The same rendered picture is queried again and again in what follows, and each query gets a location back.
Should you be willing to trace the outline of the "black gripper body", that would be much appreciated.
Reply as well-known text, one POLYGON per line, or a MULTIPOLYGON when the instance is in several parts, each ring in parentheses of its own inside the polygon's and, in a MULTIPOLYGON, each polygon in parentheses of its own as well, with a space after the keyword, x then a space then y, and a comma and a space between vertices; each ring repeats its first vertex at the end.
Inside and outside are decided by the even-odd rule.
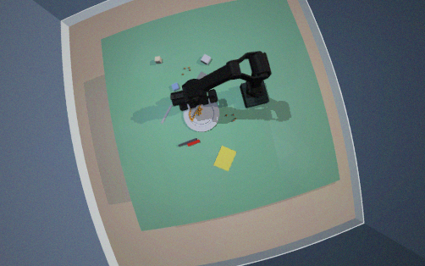
MULTIPOLYGON (((214 89, 207 91, 207 94, 208 96, 204 96, 200 102, 189 104, 189 107, 203 104, 204 102, 208 101, 208 98, 210 99, 210 103, 215 103, 218 101, 217 93, 214 89)), ((180 109, 182 111, 188 109, 187 104, 180 105, 180 109)))

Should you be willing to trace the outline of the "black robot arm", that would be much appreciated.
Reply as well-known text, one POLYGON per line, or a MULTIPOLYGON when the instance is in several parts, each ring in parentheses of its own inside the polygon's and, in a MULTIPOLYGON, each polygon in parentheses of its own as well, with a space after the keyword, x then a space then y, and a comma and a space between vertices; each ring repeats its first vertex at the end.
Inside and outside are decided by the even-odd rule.
POLYGON ((208 90, 229 80, 236 79, 246 80, 247 97, 262 97, 265 95, 262 89, 262 81, 266 80, 270 75, 271 69, 266 53, 261 51, 245 53, 241 58, 228 61, 225 66, 199 80, 188 80, 182 85, 182 91, 171 92, 170 100, 174 107, 187 103, 197 103, 207 95, 208 90), (251 76, 241 73, 239 63, 244 59, 249 60, 252 71, 251 76))

